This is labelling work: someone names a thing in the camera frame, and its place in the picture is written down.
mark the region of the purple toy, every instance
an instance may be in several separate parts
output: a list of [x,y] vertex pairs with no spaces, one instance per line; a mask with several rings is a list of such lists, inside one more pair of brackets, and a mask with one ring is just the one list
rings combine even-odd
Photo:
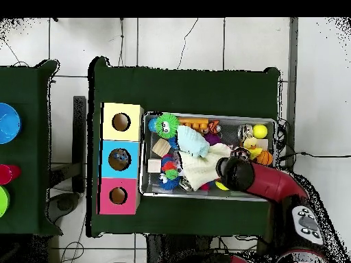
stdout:
[[208,133],[204,136],[206,141],[210,143],[210,146],[216,145],[217,143],[222,143],[221,138],[217,134]]

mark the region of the pink box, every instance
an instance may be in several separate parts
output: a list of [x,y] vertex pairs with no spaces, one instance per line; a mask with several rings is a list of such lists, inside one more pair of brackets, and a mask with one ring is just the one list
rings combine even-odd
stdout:
[[[98,214],[134,215],[139,202],[137,186],[137,179],[103,177],[101,179],[100,213]],[[110,200],[110,192],[114,188],[123,188],[127,192],[127,199],[124,203],[119,205]]]

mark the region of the shape sorter box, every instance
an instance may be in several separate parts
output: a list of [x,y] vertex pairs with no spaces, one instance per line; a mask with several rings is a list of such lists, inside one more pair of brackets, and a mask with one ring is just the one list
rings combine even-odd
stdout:
[[[128,126],[119,131],[114,118],[123,114],[128,120]],[[143,109],[139,105],[121,103],[103,103],[101,105],[102,132],[99,150],[101,185],[97,198],[98,214],[135,214],[140,202],[138,190],[138,169],[140,158],[140,139]],[[114,158],[126,158],[128,165],[123,168],[115,166]],[[115,203],[111,197],[114,189],[123,191],[123,202]]]
[[[140,105],[103,103],[101,106],[104,108],[102,120],[104,140],[140,141],[141,121],[144,112]],[[113,120],[118,114],[123,114],[128,119],[128,126],[123,131],[119,131],[113,126]]]
[[[99,214],[135,214],[139,203],[139,192],[137,187],[137,179],[102,178]],[[124,189],[126,192],[126,199],[124,203],[119,205],[111,201],[110,193],[114,188]]]

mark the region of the gray tray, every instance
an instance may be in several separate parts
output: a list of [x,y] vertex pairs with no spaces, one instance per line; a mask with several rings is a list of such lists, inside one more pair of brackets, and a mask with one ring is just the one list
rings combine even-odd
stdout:
[[[268,118],[244,118],[231,116],[213,116],[213,115],[198,115],[198,114],[178,114],[172,113],[176,116],[189,118],[207,118],[211,120],[219,120],[221,125],[221,134],[223,143],[227,145],[238,145],[239,138],[237,136],[238,126],[243,124],[264,124],[268,129],[267,139],[269,141],[268,150],[273,155],[273,165],[276,163],[276,137],[277,124],[275,120]],[[159,159],[160,157],[152,151],[152,147],[160,139],[160,136],[154,132],[150,132],[147,124],[151,118],[159,115],[153,112],[144,113],[143,117],[143,134],[144,140],[141,145],[141,166],[139,174],[139,190],[141,194],[152,197],[182,197],[194,199],[231,199],[231,200],[252,200],[265,201],[244,192],[236,192],[231,190],[220,190],[219,188],[211,188],[209,191],[197,190],[195,192],[187,192],[181,187],[173,190],[163,190],[158,185],[158,173],[147,172],[147,161],[150,158]]]

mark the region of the circular hole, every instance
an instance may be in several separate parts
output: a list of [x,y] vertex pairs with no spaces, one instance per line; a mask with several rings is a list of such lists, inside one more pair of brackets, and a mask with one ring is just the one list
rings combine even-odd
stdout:
[[110,200],[117,205],[125,203],[127,196],[127,191],[124,188],[114,188],[110,191]]
[[108,163],[115,171],[124,171],[130,162],[132,162],[132,158],[125,149],[114,149],[108,156]]
[[126,131],[130,127],[130,118],[127,114],[118,113],[113,116],[112,126],[117,131]]

